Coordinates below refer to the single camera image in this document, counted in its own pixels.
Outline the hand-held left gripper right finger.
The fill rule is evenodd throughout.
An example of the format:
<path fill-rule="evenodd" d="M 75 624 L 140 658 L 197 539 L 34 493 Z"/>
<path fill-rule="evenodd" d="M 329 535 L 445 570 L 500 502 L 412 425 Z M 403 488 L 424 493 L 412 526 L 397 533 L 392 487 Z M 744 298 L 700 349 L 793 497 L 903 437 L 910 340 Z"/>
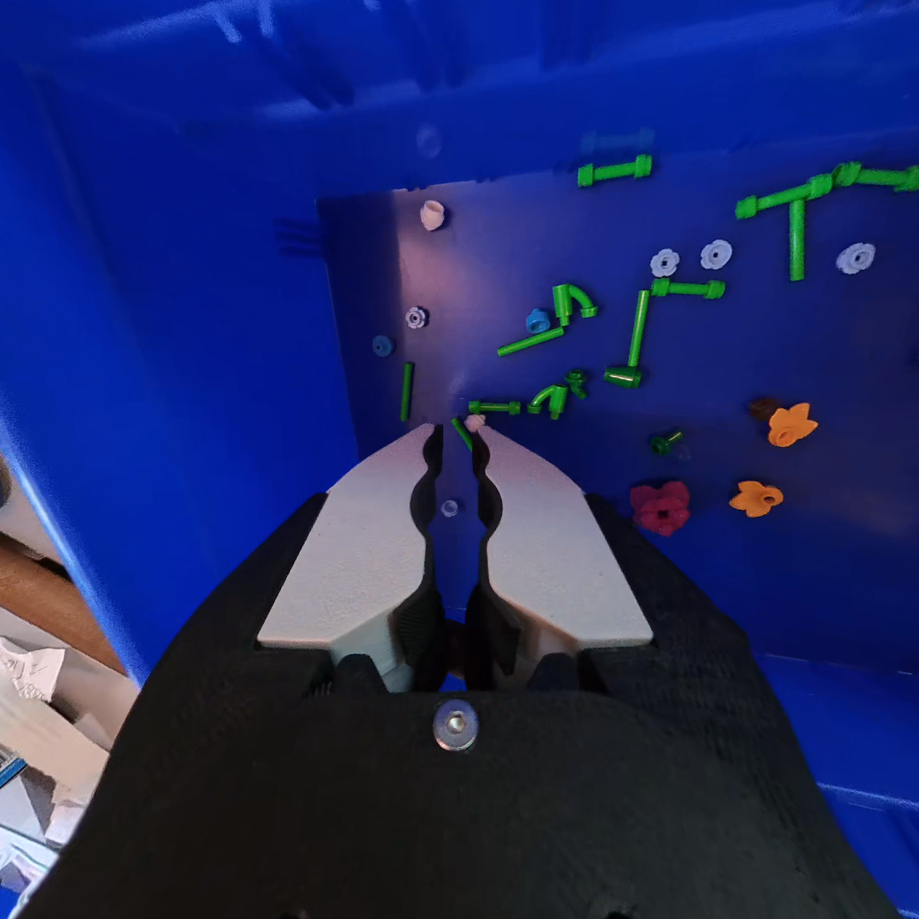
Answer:
<path fill-rule="evenodd" d="M 583 490 L 490 426 L 472 437 L 485 533 L 469 688 L 526 683 L 548 655 L 641 648 L 653 631 Z"/>

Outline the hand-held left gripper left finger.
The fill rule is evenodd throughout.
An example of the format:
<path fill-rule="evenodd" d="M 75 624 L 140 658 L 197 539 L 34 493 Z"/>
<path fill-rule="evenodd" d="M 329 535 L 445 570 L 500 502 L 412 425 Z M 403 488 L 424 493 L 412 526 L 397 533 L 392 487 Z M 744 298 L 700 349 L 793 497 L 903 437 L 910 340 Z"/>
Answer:
<path fill-rule="evenodd" d="M 443 427 L 424 423 L 362 460 L 321 510 L 259 630 L 265 648 L 365 654 L 388 690 L 409 690 L 436 642 L 427 531 Z"/>

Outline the blue plastic bin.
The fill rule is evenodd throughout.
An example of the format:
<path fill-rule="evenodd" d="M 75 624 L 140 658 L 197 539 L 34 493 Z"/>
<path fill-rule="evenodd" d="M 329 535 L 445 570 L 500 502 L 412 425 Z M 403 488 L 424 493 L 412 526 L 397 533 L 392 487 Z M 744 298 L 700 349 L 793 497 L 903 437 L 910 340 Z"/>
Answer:
<path fill-rule="evenodd" d="M 13 916 L 917 917 L 917 191 L 807 203 L 798 282 L 787 205 L 735 216 L 846 162 L 917 166 L 917 2 L 2 2 L 2 450 L 141 687 Z M 664 248 L 726 292 L 652 297 L 622 389 Z M 598 315 L 500 357 L 565 283 Z M 763 397 L 819 426 L 771 446 Z M 522 403 L 487 426 L 583 490 L 650 645 L 469 688 L 473 401 Z M 424 423 L 417 682 L 260 646 Z M 628 495 L 670 481 L 662 537 Z"/>

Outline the magenta lego flower piece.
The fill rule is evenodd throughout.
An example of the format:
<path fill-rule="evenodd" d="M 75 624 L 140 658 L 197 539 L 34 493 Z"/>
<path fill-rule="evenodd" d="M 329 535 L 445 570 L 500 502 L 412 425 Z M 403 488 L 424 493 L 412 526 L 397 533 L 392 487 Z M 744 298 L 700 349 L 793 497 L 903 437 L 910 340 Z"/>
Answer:
<path fill-rule="evenodd" d="M 662 537 L 672 536 L 691 517 L 691 495 L 682 481 L 665 482 L 660 487 L 635 486 L 628 497 L 634 524 Z"/>

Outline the yellow lego flower piece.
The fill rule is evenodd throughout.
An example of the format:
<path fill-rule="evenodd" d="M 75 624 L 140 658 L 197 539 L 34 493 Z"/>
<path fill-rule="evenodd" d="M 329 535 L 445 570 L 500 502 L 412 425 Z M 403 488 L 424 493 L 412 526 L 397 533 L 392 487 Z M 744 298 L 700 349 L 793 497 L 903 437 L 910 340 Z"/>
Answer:
<path fill-rule="evenodd" d="M 776 448 L 789 448 L 815 432 L 819 423 L 810 417 L 810 403 L 785 406 L 763 397 L 747 406 L 748 414 L 762 426 L 767 442 Z"/>
<path fill-rule="evenodd" d="M 729 507 L 756 519 L 768 515 L 784 498 L 784 493 L 775 486 L 746 480 L 737 484 L 737 494 L 729 500 Z"/>

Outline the scattered green lego stems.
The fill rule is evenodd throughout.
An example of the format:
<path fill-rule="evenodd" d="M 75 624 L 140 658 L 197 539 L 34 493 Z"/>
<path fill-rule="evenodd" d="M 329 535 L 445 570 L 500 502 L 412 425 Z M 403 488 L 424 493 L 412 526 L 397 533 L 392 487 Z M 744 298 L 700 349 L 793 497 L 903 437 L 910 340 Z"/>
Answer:
<path fill-rule="evenodd" d="M 598 183 L 618 178 L 648 178 L 652 172 L 653 158 L 648 154 L 636 155 L 632 162 L 614 165 L 586 164 L 577 170 L 577 186 L 590 189 Z M 792 282 L 803 281 L 806 276 L 806 205 L 829 195 L 833 190 L 852 186 L 890 188 L 895 193 L 915 192 L 918 190 L 918 167 L 912 166 L 902 170 L 874 169 L 864 167 L 860 162 L 846 162 L 834 167 L 832 172 L 809 178 L 807 182 L 788 190 L 777 191 L 764 196 L 749 196 L 738 201 L 735 216 L 738 220 L 748 220 L 758 213 L 787 205 L 788 207 L 788 274 Z M 674 281 L 669 278 L 656 279 L 652 276 L 649 289 L 638 292 L 635 318 L 628 348 L 628 361 L 624 367 L 608 367 L 603 379 L 622 389 L 636 389 L 642 379 L 639 367 L 640 352 L 644 330 L 652 297 L 668 295 L 699 296 L 707 301 L 723 297 L 726 284 L 723 280 L 707 280 L 704 283 Z M 592 318 L 598 315 L 598 308 L 577 285 L 565 283 L 552 288 L 554 316 L 552 329 L 542 335 L 530 336 L 519 341 L 501 346 L 497 350 L 500 357 L 519 353 L 530 347 L 556 340 L 564 335 L 574 315 L 573 304 L 580 308 L 580 316 Z M 407 423 L 411 412 L 415 365 L 407 362 L 403 369 L 403 380 L 400 402 L 400 420 Z M 568 393 L 578 398 L 585 398 L 583 374 L 570 372 L 564 384 L 546 387 L 534 396 L 527 404 L 527 413 L 538 415 L 545 404 L 549 406 L 549 416 L 557 420 L 565 406 Z M 473 401 L 469 403 L 471 414 L 487 415 L 504 412 L 509 415 L 520 415 L 520 401 L 508 403 L 487 403 Z M 471 434 L 462 421 L 453 419 L 454 429 L 460 433 L 469 449 L 472 449 Z"/>

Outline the pile of white papers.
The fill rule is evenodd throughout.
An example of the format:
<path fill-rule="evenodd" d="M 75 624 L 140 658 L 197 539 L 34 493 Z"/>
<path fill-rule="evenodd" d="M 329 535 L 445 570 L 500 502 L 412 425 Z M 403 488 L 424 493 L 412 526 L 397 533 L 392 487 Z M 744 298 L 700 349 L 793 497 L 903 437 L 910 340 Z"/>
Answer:
<path fill-rule="evenodd" d="M 80 651 L 2 637 L 2 750 L 36 779 L 45 847 L 70 842 L 139 692 L 130 677 Z"/>

